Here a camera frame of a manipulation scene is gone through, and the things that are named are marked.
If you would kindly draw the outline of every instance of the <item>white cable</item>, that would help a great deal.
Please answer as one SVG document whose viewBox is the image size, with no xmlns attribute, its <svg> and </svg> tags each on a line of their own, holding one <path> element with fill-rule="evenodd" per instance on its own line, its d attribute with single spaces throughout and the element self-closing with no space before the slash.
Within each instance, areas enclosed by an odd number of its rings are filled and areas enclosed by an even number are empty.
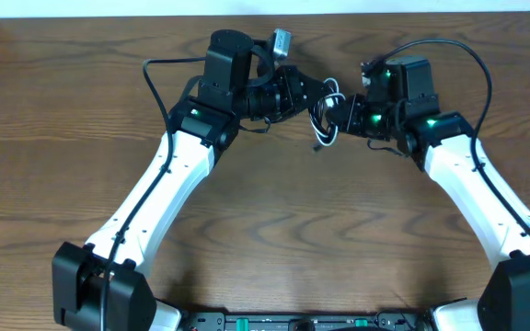
<svg viewBox="0 0 530 331">
<path fill-rule="evenodd" d="M 330 90 L 331 90 L 332 92 L 339 93 L 339 82 L 337 82 L 337 80 L 334 79 L 334 78 L 332 78 L 332 77 L 329 77 L 329 78 L 327 78 L 327 79 L 324 80 L 324 84 L 326 84 L 326 83 L 328 83 L 328 82 L 332 82 L 332 83 L 334 83 L 334 84 L 335 84 L 335 87 L 337 87 L 337 90 L 335 91 L 334 88 L 332 88 L 332 87 L 330 86 Z"/>
<path fill-rule="evenodd" d="M 331 93 L 327 96 L 324 97 L 324 99 L 328 99 L 329 97 L 342 97 L 343 100 L 346 100 L 347 98 L 345 97 L 345 95 L 343 95 L 342 93 L 339 93 L 339 92 L 335 92 L 335 93 Z"/>
<path fill-rule="evenodd" d="M 337 82 L 336 79 L 330 77 L 330 78 L 327 78 L 324 80 L 324 84 L 327 84 L 328 82 L 332 82 L 334 84 L 334 86 L 336 87 L 336 91 L 334 88 L 332 88 L 332 86 L 328 86 L 330 88 L 330 90 L 332 91 L 332 93 L 322 97 L 320 100 L 328 100 L 330 98 L 332 104 L 330 103 L 326 103 L 326 106 L 328 108 L 332 107 L 332 106 L 335 106 L 337 105 L 338 103 L 335 102 L 335 100 L 333 99 L 334 97 L 342 97 L 343 100 L 346 100 L 347 98 L 345 97 L 345 95 L 343 95 L 342 93 L 340 93 L 339 91 L 339 83 Z M 313 106 L 313 113 L 317 114 L 317 111 L 318 111 L 318 103 L 319 101 Z M 315 135 L 318 139 L 318 142 L 323 145 L 323 146 L 326 146 L 326 147 L 329 147 L 331 146 L 336 140 L 337 140 L 337 135 L 339 134 L 339 128 L 337 128 L 336 125 L 333 125 L 331 124 L 333 130 L 334 130 L 334 133 L 332 135 L 332 139 L 330 140 L 329 143 L 325 143 L 323 141 L 323 139 L 328 139 L 328 134 L 327 133 L 323 133 L 321 132 L 317 126 L 314 124 L 314 122 L 317 122 L 317 120 L 314 118 L 314 116 L 312 114 L 310 114 L 310 124 L 312 124 L 312 128 L 314 129 L 314 132 L 315 132 Z"/>
<path fill-rule="evenodd" d="M 335 127 L 335 134 L 332 136 L 332 140 L 330 141 L 330 143 L 325 143 L 323 142 L 321 139 L 320 139 L 320 136 L 317 135 L 317 138 L 318 138 L 318 142 L 325 146 L 325 147 L 329 147 L 331 146 L 333 143 L 335 143 L 335 141 L 337 140 L 337 135 L 339 134 L 339 130 Z"/>
</svg>

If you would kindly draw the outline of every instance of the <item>green terminal block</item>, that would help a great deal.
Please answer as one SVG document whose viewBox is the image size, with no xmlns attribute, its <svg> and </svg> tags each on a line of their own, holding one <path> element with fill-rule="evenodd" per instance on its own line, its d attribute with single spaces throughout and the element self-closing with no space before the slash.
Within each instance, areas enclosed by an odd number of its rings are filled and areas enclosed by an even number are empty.
<svg viewBox="0 0 530 331">
<path fill-rule="evenodd" d="M 248 331 L 248 318 L 237 318 L 236 331 Z"/>
<path fill-rule="evenodd" d="M 367 320 L 366 319 L 355 320 L 355 326 L 367 326 Z"/>
</svg>

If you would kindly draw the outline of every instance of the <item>white wall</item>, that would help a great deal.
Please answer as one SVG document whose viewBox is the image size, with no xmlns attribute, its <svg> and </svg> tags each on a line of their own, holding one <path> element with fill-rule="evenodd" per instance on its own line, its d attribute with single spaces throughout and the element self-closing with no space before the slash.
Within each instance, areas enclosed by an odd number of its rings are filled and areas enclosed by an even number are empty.
<svg viewBox="0 0 530 331">
<path fill-rule="evenodd" d="M 483 11 L 530 11 L 530 0 L 0 0 L 0 18 Z"/>
</svg>

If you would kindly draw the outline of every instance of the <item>wire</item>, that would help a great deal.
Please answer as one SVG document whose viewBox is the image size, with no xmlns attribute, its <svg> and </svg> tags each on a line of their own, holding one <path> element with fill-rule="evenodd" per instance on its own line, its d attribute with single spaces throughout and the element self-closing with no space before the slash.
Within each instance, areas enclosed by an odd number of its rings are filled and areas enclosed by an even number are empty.
<svg viewBox="0 0 530 331">
<path fill-rule="evenodd" d="M 146 80 L 148 87 L 151 89 L 151 92 L 153 92 L 153 96 L 155 97 L 156 103 L 158 104 L 158 107 L 161 110 L 161 115 L 163 115 L 163 120 L 165 121 L 165 127 L 167 128 L 167 132 L 168 132 L 167 123 L 169 121 L 167 109 L 165 108 L 165 105 L 163 104 L 161 97 L 158 95 L 158 92 L 156 92 L 155 85 L 151 81 L 151 78 L 148 76 L 148 64 L 152 64 L 152 63 L 193 63 L 193 62 L 205 61 L 205 59 L 206 59 L 205 57 L 186 58 L 186 59 L 149 59 L 143 62 L 144 80 Z"/>
<path fill-rule="evenodd" d="M 330 107 L 327 104 L 327 100 L 331 99 L 333 105 L 337 105 L 339 103 L 339 98 L 346 100 L 345 95 L 339 92 L 339 83 L 336 79 L 332 77 L 327 78 L 324 80 L 324 84 L 328 85 L 331 93 L 323 96 L 316 104 L 308 109 L 308 113 L 310 114 L 310 123 L 312 124 L 314 134 L 318 139 L 318 145 L 314 146 L 315 151 L 318 151 L 320 146 L 331 146 L 337 140 L 337 136 L 339 135 L 339 128 L 336 125 L 330 124 L 326 129 L 322 126 L 324 110 L 325 108 Z"/>
<path fill-rule="evenodd" d="M 335 87 L 337 87 L 336 89 L 335 88 L 332 88 L 332 86 L 330 86 L 330 89 L 332 90 L 332 92 L 336 92 L 336 93 L 339 93 L 340 90 L 339 90 L 339 82 L 337 82 L 336 79 L 332 78 L 332 77 L 329 77 L 327 79 L 324 80 L 324 84 L 328 83 L 328 82 L 333 82 L 335 84 Z"/>
<path fill-rule="evenodd" d="M 402 106 L 404 101 L 406 101 L 406 99 L 401 98 L 394 106 L 394 125 L 396 125 L 397 131 L 402 131 L 400 128 L 400 106 Z"/>
<path fill-rule="evenodd" d="M 404 315 L 404 313 L 398 309 L 384 309 L 384 310 L 381 310 L 379 312 L 377 312 L 377 314 L 375 314 L 375 318 L 374 318 L 374 324 L 377 325 L 377 327 L 380 327 L 382 328 L 382 326 L 379 325 L 379 316 L 381 314 L 386 314 L 386 313 L 395 313 L 395 314 L 401 314 L 402 315 L 402 318 L 404 318 L 404 322 L 408 325 L 410 331 L 416 331 L 416 327 L 412 326 L 412 324 L 409 322 L 409 319 L 406 318 L 406 316 Z"/>
<path fill-rule="evenodd" d="M 267 133 L 269 132 L 269 129 L 271 128 L 271 120 L 268 117 L 264 117 L 263 120 L 265 121 L 265 124 L 267 124 L 267 128 L 265 129 L 247 129 L 242 125 L 239 125 L 238 128 L 242 131 L 247 132 L 253 132 L 253 133 Z"/>
<path fill-rule="evenodd" d="M 372 150 L 372 151 L 388 151 L 388 152 L 390 152 L 392 154 L 395 154 L 395 155 L 398 155 L 398 156 L 407 157 L 406 155 L 402 154 L 401 152 L 395 150 L 392 147 L 373 147 L 371 138 L 367 140 L 367 147 L 369 147 L 369 149 Z"/>
<path fill-rule="evenodd" d="M 126 235 L 126 231 L 128 231 L 130 223 L 133 221 L 133 218 L 136 215 L 136 213 L 141 209 L 144 202 L 146 201 L 148 196 L 150 196 L 151 192 L 153 192 L 153 189 L 155 189 L 156 185 L 158 185 L 158 183 L 161 181 L 161 178 L 163 178 L 165 173 L 170 173 L 170 170 L 168 170 L 168 168 L 171 165 L 171 160 L 173 159 L 173 132 L 171 132 L 171 130 L 169 129 L 168 114 L 167 114 L 167 110 L 165 109 L 165 105 L 163 104 L 163 100 L 161 100 L 161 96 L 158 95 L 155 85 L 153 84 L 153 82 L 151 81 L 151 78 L 148 75 L 148 64 L 152 64 L 152 63 L 192 63 L 192 62 L 199 62 L 203 60 L 205 60 L 205 58 L 188 58 L 188 59 L 172 59 L 172 60 L 151 59 L 151 60 L 146 60 L 143 62 L 144 79 L 146 80 L 148 87 L 153 93 L 153 96 L 155 96 L 156 104 L 160 108 L 161 114 L 163 115 L 163 119 L 165 120 L 165 133 L 167 135 L 167 144 L 168 144 L 167 159 L 165 160 L 165 163 L 161 166 L 158 172 L 158 175 L 156 175 L 151 185 L 146 189 L 143 196 L 138 200 L 138 202 L 136 202 L 136 205 L 134 206 L 132 211 L 130 211 L 130 214 L 124 221 L 120 230 L 116 233 L 114 242 L 111 245 L 111 249 L 109 250 L 108 260 L 106 261 L 106 266 L 103 271 L 104 275 L 103 275 L 103 284 L 101 286 L 101 301 L 99 303 L 99 329 L 101 331 L 106 331 L 106 317 L 107 317 L 106 315 L 108 311 L 108 294 L 109 294 L 109 275 L 111 274 L 111 266 L 114 262 L 114 259 L 116 258 L 116 254 L 118 253 L 118 247 L 123 242 L 124 236 Z"/>
<path fill-rule="evenodd" d="M 378 63 L 384 63 L 386 61 L 386 59 L 396 55 L 397 53 L 399 53 L 401 51 L 404 51 L 404 50 L 406 50 L 406 49 L 408 49 L 410 47 L 413 47 L 413 46 L 422 45 L 422 44 L 429 44 L 429 43 L 433 43 L 433 44 L 434 43 L 443 43 L 443 44 L 450 44 L 450 45 L 455 45 L 457 47 L 460 47 L 463 50 L 465 50 L 467 53 L 469 53 L 469 55 L 471 55 L 474 58 L 474 60 L 476 60 L 476 62 L 478 63 L 479 67 L 482 69 L 482 71 L 483 71 L 483 73 L 484 73 L 484 75 L 486 77 L 486 84 L 488 85 L 488 92 L 487 92 L 487 95 L 486 95 L 486 104 L 484 105 L 484 109 L 482 110 L 482 113 L 481 113 L 481 115 L 480 115 L 480 117 L 478 119 L 478 123 L 476 124 L 476 128 L 474 129 L 474 133 L 471 136 L 471 140 L 470 140 L 470 143 L 469 143 L 469 151 L 470 151 L 472 159 L 474 161 L 474 166 L 476 167 L 475 170 L 477 170 L 479 172 L 479 174 L 481 175 L 482 179 L 484 180 L 484 182 L 486 183 L 488 188 L 492 191 L 494 196 L 496 196 L 496 198 L 498 198 L 498 200 L 501 202 L 502 206 L 504 206 L 504 208 L 512 215 L 512 217 L 516 220 L 516 222 L 523 228 L 524 232 L 530 236 L 530 227 L 529 227 L 529 225 L 521 218 L 521 216 L 518 214 L 518 212 L 516 212 L 514 210 L 513 206 L 511 206 L 511 204 L 498 191 L 496 186 L 492 183 L 492 181 L 490 180 L 490 178 L 486 174 L 486 171 L 484 171 L 484 166 L 483 166 L 483 164 L 480 163 L 479 158 L 478 158 L 478 152 L 477 152 L 477 147 L 476 147 L 477 141 L 478 141 L 478 134 L 479 134 L 479 130 L 482 127 L 484 119 L 486 119 L 486 114 L 488 114 L 488 109 L 490 108 L 490 102 L 492 100 L 492 79 L 491 79 L 491 76 L 490 76 L 490 70 L 488 69 L 486 64 L 482 61 L 482 59 L 480 59 L 478 54 L 475 51 L 473 51 L 471 48 L 469 48 L 469 46 L 467 46 L 463 42 L 456 41 L 456 40 L 448 40 L 448 39 L 416 40 L 416 41 L 413 41 L 413 42 L 409 42 L 409 43 L 407 43 L 405 45 L 402 45 L 402 46 L 396 48 L 395 50 L 389 52 L 388 54 L 385 54 L 385 55 L 380 56 L 379 58 L 376 58 L 371 63 L 368 63 L 366 71 L 369 72 L 371 70 L 374 70 L 375 66 Z"/>
<path fill-rule="evenodd" d="M 265 63 L 265 65 L 267 65 L 267 73 L 258 78 L 249 79 L 247 82 L 247 87 L 262 86 L 273 78 L 273 74 L 275 73 L 275 62 L 271 56 L 259 45 L 253 46 L 250 51 L 257 55 Z"/>
</svg>

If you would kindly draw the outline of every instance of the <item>wood grain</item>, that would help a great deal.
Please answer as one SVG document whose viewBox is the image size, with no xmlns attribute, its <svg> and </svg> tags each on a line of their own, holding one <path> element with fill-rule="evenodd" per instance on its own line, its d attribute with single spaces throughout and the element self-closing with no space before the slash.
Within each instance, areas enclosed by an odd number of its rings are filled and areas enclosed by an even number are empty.
<svg viewBox="0 0 530 331">
<path fill-rule="evenodd" d="M 159 144 L 141 73 L 205 53 L 212 31 L 294 34 L 291 61 L 360 90 L 359 62 L 422 37 L 470 44 L 492 71 L 482 132 L 530 207 L 530 14 L 0 20 L 0 329 L 54 329 L 51 259 L 120 206 Z M 459 50 L 423 46 L 443 109 L 475 120 L 485 84 Z M 173 104 L 202 65 L 154 67 Z M 304 114 L 241 132 L 161 245 L 156 296 L 230 311 L 373 311 L 478 297 L 490 268 L 455 205 L 410 160 L 340 136 L 318 154 Z"/>
</svg>

